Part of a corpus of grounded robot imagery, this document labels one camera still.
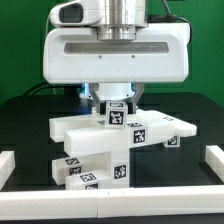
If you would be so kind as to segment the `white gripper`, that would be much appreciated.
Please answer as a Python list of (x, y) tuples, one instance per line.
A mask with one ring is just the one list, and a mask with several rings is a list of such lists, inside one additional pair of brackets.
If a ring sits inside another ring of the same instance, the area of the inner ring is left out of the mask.
[(46, 40), (44, 78), (52, 84), (90, 83), (97, 112), (106, 113), (98, 83), (132, 84), (128, 113), (135, 114), (144, 83), (182, 82), (189, 74), (190, 27), (156, 23), (139, 29), (133, 41), (100, 41), (93, 28), (56, 28)]

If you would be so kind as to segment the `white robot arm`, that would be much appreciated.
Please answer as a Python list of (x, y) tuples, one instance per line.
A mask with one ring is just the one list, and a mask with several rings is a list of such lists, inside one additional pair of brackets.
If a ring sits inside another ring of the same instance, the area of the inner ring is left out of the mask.
[(43, 75), (51, 84), (87, 84), (104, 113), (108, 100), (136, 111), (146, 83), (189, 74), (191, 26), (171, 13), (148, 18), (146, 0), (71, 0), (51, 9)]

